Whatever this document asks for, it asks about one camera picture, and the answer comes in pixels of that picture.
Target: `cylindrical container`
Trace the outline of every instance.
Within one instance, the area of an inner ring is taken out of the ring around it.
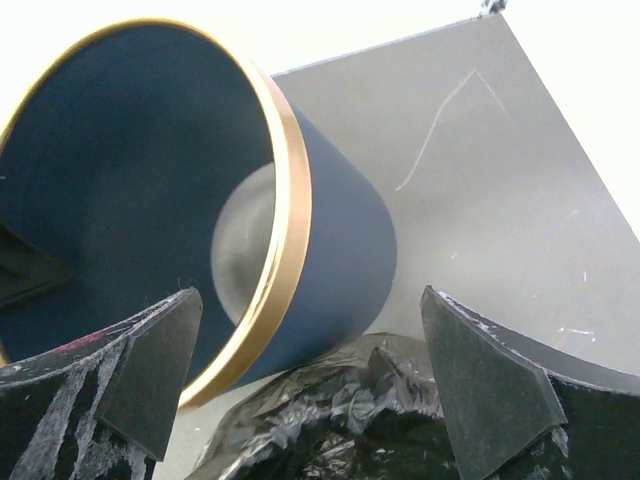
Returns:
[[[234,325],[214,286],[214,229],[232,193],[269,164],[268,245]],[[248,58],[171,20],[97,31],[29,90],[0,137],[0,222],[72,272],[55,288],[0,298],[12,361],[198,288],[183,407],[360,335],[396,265],[373,186]],[[28,249],[11,258],[18,250]]]

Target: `metallic rim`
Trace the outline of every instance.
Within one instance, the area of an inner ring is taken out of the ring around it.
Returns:
[[[172,19],[126,20],[86,36],[47,69],[29,89],[4,133],[0,134],[0,152],[26,103],[58,67],[105,35],[143,25],[172,25],[191,31],[215,44],[235,62],[253,87],[262,107],[270,132],[275,166],[273,227],[258,286],[231,338],[204,371],[183,390],[179,409],[185,410],[199,407],[215,398],[233,385],[258,359],[280,326],[302,273],[311,231],[311,171],[300,126],[279,87],[226,39]]]

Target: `black plastic bag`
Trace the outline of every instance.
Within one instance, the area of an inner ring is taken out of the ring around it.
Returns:
[[[376,334],[223,418],[189,480],[459,478],[424,342]]]

